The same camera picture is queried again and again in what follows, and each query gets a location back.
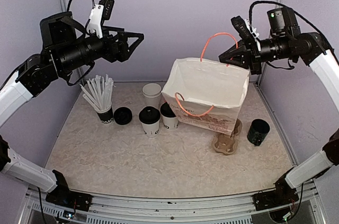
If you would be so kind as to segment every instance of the printed design on bag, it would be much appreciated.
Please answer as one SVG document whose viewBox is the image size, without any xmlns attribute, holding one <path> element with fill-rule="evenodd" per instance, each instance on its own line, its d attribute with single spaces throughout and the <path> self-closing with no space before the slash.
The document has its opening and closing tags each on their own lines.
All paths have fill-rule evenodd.
<svg viewBox="0 0 339 224">
<path fill-rule="evenodd" d="M 168 102 L 172 111 L 178 117 L 179 121 L 201 128 L 218 131 L 223 134 L 230 135 L 233 131 L 236 120 L 232 119 L 226 115 L 221 117 L 220 115 L 215 116 L 211 113 L 208 113 L 202 117 L 193 117 L 186 114 L 182 109 L 177 105 L 175 101 L 173 103 Z"/>
</svg>

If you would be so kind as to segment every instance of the brown cup carrier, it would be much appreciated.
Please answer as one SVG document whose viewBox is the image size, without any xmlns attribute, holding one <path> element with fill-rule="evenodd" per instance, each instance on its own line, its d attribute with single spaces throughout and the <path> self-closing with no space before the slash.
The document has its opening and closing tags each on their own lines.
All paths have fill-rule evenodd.
<svg viewBox="0 0 339 224">
<path fill-rule="evenodd" d="M 218 133 L 212 142 L 213 149 L 225 155 L 235 153 L 238 147 L 238 140 L 236 139 L 236 136 L 240 134 L 242 127 L 243 124 L 241 120 L 237 119 L 231 136 Z"/>
</svg>

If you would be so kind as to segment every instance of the white bracket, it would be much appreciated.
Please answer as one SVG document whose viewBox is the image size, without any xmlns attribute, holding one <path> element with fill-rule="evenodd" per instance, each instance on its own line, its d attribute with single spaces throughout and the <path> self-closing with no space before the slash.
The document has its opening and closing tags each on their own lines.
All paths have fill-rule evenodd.
<svg viewBox="0 0 339 224">
<path fill-rule="evenodd" d="M 99 39 L 102 38 L 101 18 L 103 10 L 104 10 L 103 5 L 96 4 L 94 8 L 91 10 L 90 22 L 88 23 L 87 26 L 88 32 L 95 33 Z"/>
</svg>

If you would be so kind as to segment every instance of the cup with straws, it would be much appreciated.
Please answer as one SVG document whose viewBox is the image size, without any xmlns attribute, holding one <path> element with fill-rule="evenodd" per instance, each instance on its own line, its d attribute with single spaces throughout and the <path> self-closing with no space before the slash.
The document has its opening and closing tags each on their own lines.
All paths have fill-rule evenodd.
<svg viewBox="0 0 339 224">
<path fill-rule="evenodd" d="M 112 110 L 112 91 L 114 81 L 112 78 L 106 78 L 96 75 L 95 78 L 87 80 L 88 90 L 81 85 L 83 98 L 94 108 L 100 120 L 104 124 L 113 122 Z"/>
</svg>

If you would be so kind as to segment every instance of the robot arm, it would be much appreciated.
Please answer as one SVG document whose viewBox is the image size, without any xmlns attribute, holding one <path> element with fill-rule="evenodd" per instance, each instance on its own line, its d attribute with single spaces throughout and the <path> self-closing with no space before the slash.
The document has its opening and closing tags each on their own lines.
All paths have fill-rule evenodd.
<svg viewBox="0 0 339 224">
<path fill-rule="evenodd" d="M 18 66 L 3 86 L 0 87 L 0 128 L 16 110 L 30 99 L 38 96 L 58 78 L 69 86 L 73 70 L 103 58 L 109 62 L 124 62 L 143 41 L 142 33 L 125 32 L 123 28 L 103 26 L 111 16 L 114 0 L 100 0 L 91 11 L 87 29 L 72 19 L 71 12 L 62 12 L 40 22 L 43 50 L 29 57 Z M 77 38 L 75 30 L 82 35 Z M 131 45 L 129 38 L 137 38 Z M 14 176 L 47 192 L 46 201 L 88 211 L 91 196 L 70 191 L 62 173 L 49 170 L 21 157 L 0 136 L 0 172 Z"/>
<path fill-rule="evenodd" d="M 262 62 L 278 59 L 297 62 L 301 58 L 319 77 L 339 111 L 339 65 L 324 35 L 321 32 L 301 33 L 292 8 L 276 8 L 268 11 L 267 15 L 272 38 L 265 40 L 258 39 L 258 34 L 251 30 L 249 22 L 240 16 L 232 18 L 231 22 L 242 40 L 238 49 L 233 46 L 222 53 L 219 60 L 250 69 L 252 74 L 261 74 Z M 279 178 L 274 191 L 255 194 L 256 209 L 263 210 L 297 201 L 296 188 L 312 178 L 320 177 L 333 165 L 338 165 L 338 151 L 339 129 L 320 151 Z"/>
</svg>

